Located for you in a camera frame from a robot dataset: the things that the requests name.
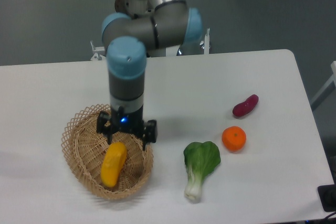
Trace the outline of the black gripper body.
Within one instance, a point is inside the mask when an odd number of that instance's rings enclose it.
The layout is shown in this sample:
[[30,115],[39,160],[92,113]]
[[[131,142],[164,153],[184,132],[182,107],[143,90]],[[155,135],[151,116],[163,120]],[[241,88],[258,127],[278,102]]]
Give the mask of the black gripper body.
[[143,107],[131,113],[125,113],[123,107],[119,107],[118,110],[111,107],[110,123],[112,134],[122,132],[142,137],[144,134]]

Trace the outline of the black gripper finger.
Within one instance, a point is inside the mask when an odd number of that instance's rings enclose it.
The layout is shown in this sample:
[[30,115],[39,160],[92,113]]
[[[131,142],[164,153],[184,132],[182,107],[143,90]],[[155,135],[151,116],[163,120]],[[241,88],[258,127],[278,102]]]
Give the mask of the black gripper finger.
[[158,136],[158,128],[156,120],[149,120],[143,124],[143,133],[142,133],[142,150],[146,150],[146,146],[150,143],[156,143]]
[[107,138],[107,143],[112,143],[112,136],[116,132],[114,126],[111,123],[111,115],[106,111],[100,111],[97,117],[96,132],[103,134]]

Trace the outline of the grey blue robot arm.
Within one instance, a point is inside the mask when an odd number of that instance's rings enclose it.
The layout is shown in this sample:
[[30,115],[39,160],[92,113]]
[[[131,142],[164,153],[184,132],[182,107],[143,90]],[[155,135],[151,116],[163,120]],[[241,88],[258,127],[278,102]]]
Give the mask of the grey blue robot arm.
[[116,132],[154,143],[156,120],[143,120],[146,59],[152,51],[197,42],[202,18],[186,0],[124,0],[107,16],[101,39],[108,66],[110,113],[100,112],[97,132],[112,142]]

